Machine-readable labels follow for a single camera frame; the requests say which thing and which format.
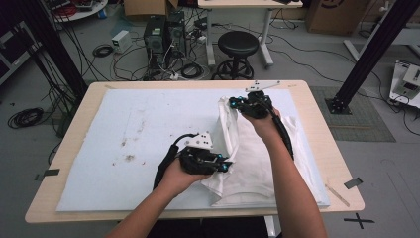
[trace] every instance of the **person's hand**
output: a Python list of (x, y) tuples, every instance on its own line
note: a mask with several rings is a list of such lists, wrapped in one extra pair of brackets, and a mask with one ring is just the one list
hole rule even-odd
[[(276, 115), (280, 116), (280, 112), (273, 108)], [(271, 114), (268, 114), (263, 119), (255, 119), (250, 116), (242, 114), (247, 120), (253, 124), (257, 135), (259, 135), (263, 141), (272, 138), (273, 136), (279, 136), (277, 129), (275, 128), (274, 122), (272, 121)]]
[(175, 159), (164, 172), (163, 179), (158, 186), (164, 187), (164, 189), (170, 192), (173, 197), (176, 197), (187, 190), (196, 181), (209, 177), (210, 176), (208, 175), (188, 174), (182, 169), (179, 159)]

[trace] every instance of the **floor mat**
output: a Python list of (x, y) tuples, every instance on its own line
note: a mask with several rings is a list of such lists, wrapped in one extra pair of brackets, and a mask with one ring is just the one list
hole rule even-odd
[(356, 94), (349, 108), (351, 115), (331, 114), (325, 99), (333, 98), (340, 87), (310, 87), (312, 94), (336, 141), (395, 142), (368, 98)]

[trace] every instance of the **stool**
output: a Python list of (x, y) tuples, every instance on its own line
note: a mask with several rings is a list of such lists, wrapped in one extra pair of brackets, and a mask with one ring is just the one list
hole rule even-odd
[(247, 61), (247, 57), (253, 55), (259, 49), (259, 40), (250, 33), (233, 31), (223, 34), (217, 42), (219, 49), (230, 58), (221, 62), (211, 79), (216, 76), (220, 79), (230, 79), (242, 77), (252, 79), (254, 70)]

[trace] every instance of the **floor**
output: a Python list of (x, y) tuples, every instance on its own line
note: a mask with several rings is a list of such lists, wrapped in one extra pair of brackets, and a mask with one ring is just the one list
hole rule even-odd
[[(283, 37), (295, 48), (281, 38), (272, 38), (268, 47), (283, 53), (271, 52), (275, 66), (268, 69), (262, 65), (260, 54), (250, 57), (257, 79), (304, 79), (313, 86), (340, 86), (340, 83), (330, 79), (344, 81), (354, 66), (348, 60), (351, 55), (343, 40), (352, 40), (359, 49), (365, 41), (357, 33), (351, 37), (309, 34), (302, 22), (295, 22), (298, 26), (295, 30), (285, 28), (282, 21), (275, 21), (273, 24), (282, 28), (271, 27), (270, 33)], [(91, 52), (95, 47), (111, 44), (110, 39), (122, 29), (130, 31), (132, 37), (140, 37), (143, 35), (144, 25), (142, 22), (128, 21), (120, 12), (114, 11), (107, 19), (100, 20), (93, 16), (66, 26), (74, 29), (86, 56), (93, 60)], [(244, 27), (258, 29), (251, 25)], [(60, 34), (67, 50), (80, 68), (80, 59), (74, 44), (64, 31)], [(137, 41), (136, 45), (140, 48), (143, 42)], [(334, 52), (348, 59), (336, 54), (309, 50)], [(197, 61), (205, 64), (204, 48), (198, 46), (195, 51), (198, 55)], [(224, 58), (216, 47), (216, 63)], [(146, 65), (147, 60), (145, 49), (136, 49), (121, 59), (118, 67), (134, 72)], [(382, 95), (388, 95), (396, 60), (420, 63), (420, 59), (405, 46), (392, 46), (373, 70), (380, 78), (381, 84), (371, 74), (363, 85), (363, 89), (370, 96), (378, 97), (380, 85)], [(111, 61), (112, 57), (109, 56), (94, 62), (97, 70), (110, 80), (115, 78), (115, 75), (110, 75)], [(84, 62), (82, 71), (85, 72), (86, 69), (87, 64)], [(120, 76), (124, 74), (123, 71), (118, 73)], [(136, 73), (139, 73), (136, 74), (139, 77), (142, 75), (141, 70)], [(210, 78), (209, 72), (206, 73), (202, 80)], [(95, 74), (98, 80), (105, 80), (97, 72)], [(95, 77), (88, 71), (84, 79), (95, 80)], [(102, 237), (116, 222), (25, 222), (25, 214), (40, 185), (35, 177), (49, 167), (49, 155), (60, 142), (60, 138), (55, 135), (52, 125), (13, 130), (7, 126), (7, 121), (14, 113), (27, 108), (42, 107), (47, 110), (51, 106), (45, 99), (48, 93), (49, 87), (45, 78), (30, 60), (0, 86), (0, 237)], [(372, 220), (374, 223), (363, 222), (362, 227), (358, 222), (344, 221), (344, 218), (356, 219), (357, 215), (353, 212), (324, 213), (328, 233), (330, 237), (420, 237), (420, 161), (415, 156), (420, 144), (420, 120), (414, 120), (418, 116), (417, 111), (407, 108), (405, 114), (394, 113), (383, 101), (372, 99), (371, 102), (396, 142), (337, 141), (337, 145), (352, 176), (363, 181), (359, 190), (366, 208), (358, 212), (358, 215), (360, 219)]]

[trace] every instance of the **person's arm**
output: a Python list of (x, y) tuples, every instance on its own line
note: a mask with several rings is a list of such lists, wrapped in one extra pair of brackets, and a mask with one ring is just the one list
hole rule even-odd
[(166, 169), (160, 184), (106, 237), (147, 237), (160, 214), (169, 203), (183, 193), (195, 181), (208, 176), (193, 176), (184, 172), (179, 159), (176, 159)]
[(271, 116), (264, 119), (245, 117), (253, 124), (269, 152), (283, 237), (327, 237), (316, 201), (293, 163)]

